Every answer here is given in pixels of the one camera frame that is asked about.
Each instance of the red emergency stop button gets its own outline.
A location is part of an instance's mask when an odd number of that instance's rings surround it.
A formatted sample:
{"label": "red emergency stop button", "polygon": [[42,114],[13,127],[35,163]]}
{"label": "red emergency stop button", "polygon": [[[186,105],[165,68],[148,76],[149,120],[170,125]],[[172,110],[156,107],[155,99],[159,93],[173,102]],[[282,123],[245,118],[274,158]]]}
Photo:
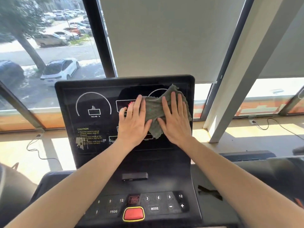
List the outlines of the red emergency stop button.
{"label": "red emergency stop button", "polygon": [[123,220],[125,222],[138,222],[145,218],[145,212],[141,206],[128,207],[124,211]]}

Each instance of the floor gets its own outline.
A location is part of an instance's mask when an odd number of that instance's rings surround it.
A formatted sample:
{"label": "floor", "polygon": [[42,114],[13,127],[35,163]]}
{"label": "floor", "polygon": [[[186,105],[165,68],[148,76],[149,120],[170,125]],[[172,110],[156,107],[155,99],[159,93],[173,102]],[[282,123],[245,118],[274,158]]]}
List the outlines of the floor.
{"label": "floor", "polygon": [[[304,116],[277,119],[283,127],[304,138]],[[266,119],[257,119],[258,124],[265,128]],[[208,143],[210,137],[202,129],[203,122],[195,122],[193,136],[217,153],[269,150],[277,157],[292,155],[292,149],[304,146],[304,141],[296,135],[284,130],[275,121],[270,120],[268,130],[260,130],[247,119],[233,120],[226,129],[219,143]],[[37,151],[27,151],[28,143],[38,133],[8,133],[0,136],[0,162],[10,167],[18,163],[17,170],[38,184],[49,171],[74,170],[70,144],[65,131],[45,132],[41,140],[29,146],[39,150],[42,158],[57,160],[41,160]]]}

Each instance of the curved gauge outline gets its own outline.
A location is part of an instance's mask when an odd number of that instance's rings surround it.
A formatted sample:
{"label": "curved gauge outline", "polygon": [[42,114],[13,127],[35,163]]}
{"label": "curved gauge outline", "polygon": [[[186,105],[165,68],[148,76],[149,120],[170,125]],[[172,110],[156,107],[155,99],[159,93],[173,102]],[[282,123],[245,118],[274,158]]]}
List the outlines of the curved gauge outline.
{"label": "curved gauge outline", "polygon": [[[86,92],[86,93],[80,95],[79,98],[78,98],[77,101],[76,101],[76,113],[77,113],[78,116],[80,116],[80,115],[79,115],[78,110],[77,110],[77,104],[78,104],[79,99],[80,99],[83,95],[85,95],[85,94],[98,94],[98,95],[104,97],[104,99],[107,100],[107,102],[109,103],[108,99],[107,99],[105,96],[103,96],[102,94],[100,94],[100,93],[96,93],[96,92]],[[110,104],[110,103],[109,103],[109,106],[110,106],[110,114],[112,114],[112,107],[111,107],[111,104]]]}
{"label": "curved gauge outline", "polygon": [[152,91],[152,92],[148,95],[148,97],[150,97],[150,95],[151,95],[152,93],[154,93],[155,91],[158,91],[158,90],[168,90],[168,89],[157,89],[157,90],[154,90],[154,91]]}

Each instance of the glass pane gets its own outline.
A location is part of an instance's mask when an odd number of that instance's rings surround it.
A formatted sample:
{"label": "glass pane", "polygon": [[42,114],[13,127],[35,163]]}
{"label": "glass pane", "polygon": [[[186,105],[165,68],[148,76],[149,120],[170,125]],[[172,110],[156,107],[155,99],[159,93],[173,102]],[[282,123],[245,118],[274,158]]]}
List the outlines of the glass pane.
{"label": "glass pane", "polygon": [[288,113],[304,113],[304,89],[298,94],[298,98],[301,99]]}
{"label": "glass pane", "polygon": [[0,96],[0,131],[28,129],[35,127]]}
{"label": "glass pane", "polygon": [[195,84],[193,119],[199,119],[212,84]]}
{"label": "glass pane", "polygon": [[2,0],[0,15],[0,80],[45,127],[64,127],[55,82],[105,78],[82,0]]}
{"label": "glass pane", "polygon": [[303,85],[303,77],[257,79],[235,116],[277,114]]}

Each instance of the cleaning rag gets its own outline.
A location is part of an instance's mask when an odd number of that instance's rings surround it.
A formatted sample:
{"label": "cleaning rag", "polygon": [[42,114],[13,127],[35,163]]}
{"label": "cleaning rag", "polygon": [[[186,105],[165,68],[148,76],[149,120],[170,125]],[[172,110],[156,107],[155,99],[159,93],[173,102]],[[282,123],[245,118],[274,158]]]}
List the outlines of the cleaning rag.
{"label": "cleaning rag", "polygon": [[146,99],[146,121],[152,119],[152,124],[150,126],[149,132],[152,134],[152,136],[154,138],[159,138],[164,132],[161,128],[161,126],[159,125],[157,118],[161,118],[164,121],[166,121],[166,117],[165,117],[165,113],[163,110],[163,105],[162,105],[162,97],[165,96],[166,100],[168,102],[168,106],[170,111],[171,110],[171,93],[173,91],[175,91],[175,95],[176,95],[176,101],[177,101],[177,95],[181,94],[181,97],[183,99],[183,101],[186,103],[187,106],[187,113],[188,113],[188,120],[191,121],[192,117],[190,115],[190,111],[189,111],[189,106],[188,106],[188,102],[185,98],[185,96],[183,95],[183,93],[181,91],[178,91],[178,87],[175,85],[171,85],[166,92],[164,92],[164,94],[162,96],[160,96],[159,98],[156,97],[144,97]]}

